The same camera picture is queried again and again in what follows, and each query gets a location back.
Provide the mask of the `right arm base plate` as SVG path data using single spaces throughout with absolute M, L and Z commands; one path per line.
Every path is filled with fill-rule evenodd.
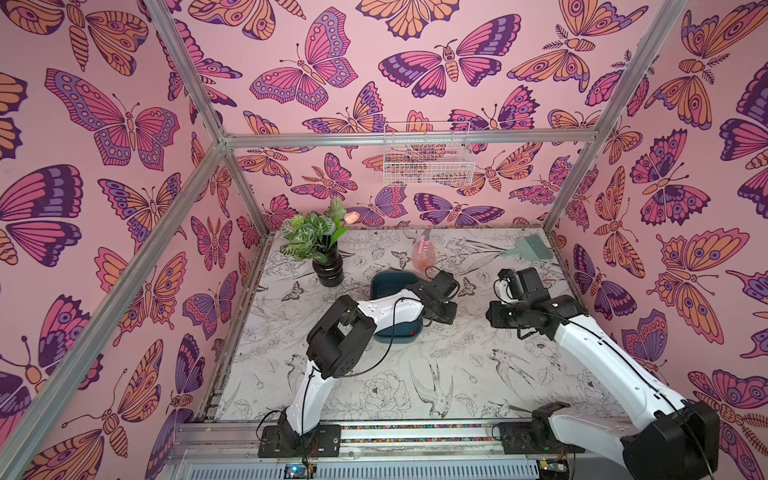
M 552 434 L 538 433 L 530 420 L 515 419 L 495 424 L 493 437 L 502 445 L 506 455 L 561 455 L 585 453 L 586 450 L 571 444 L 563 444 Z

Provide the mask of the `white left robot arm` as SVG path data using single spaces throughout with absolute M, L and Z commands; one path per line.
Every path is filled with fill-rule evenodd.
M 410 343 L 429 322 L 451 325 L 460 289 L 453 274 L 439 270 L 433 278 L 386 270 L 371 280 L 371 298 L 338 297 L 309 331 L 307 365 L 293 402 L 279 417 L 282 432 L 294 439 L 312 433 L 333 387 L 355 377 L 353 369 L 368 344 Z

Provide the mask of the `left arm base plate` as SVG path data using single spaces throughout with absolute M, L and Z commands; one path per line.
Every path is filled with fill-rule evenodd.
M 267 426 L 261 433 L 260 458 L 337 457 L 341 446 L 341 426 L 319 424 L 309 433 L 296 434 L 288 425 Z

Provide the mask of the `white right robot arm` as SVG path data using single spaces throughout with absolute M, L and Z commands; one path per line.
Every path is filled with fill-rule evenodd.
M 530 438 L 539 450 L 573 445 L 624 467 L 635 479 L 712 478 L 718 468 L 720 419 L 663 384 L 606 334 L 569 295 L 550 295 L 533 268 L 503 269 L 494 283 L 491 327 L 534 333 L 577 359 L 623 408 L 626 419 L 587 416 L 557 401 L 531 413 Z

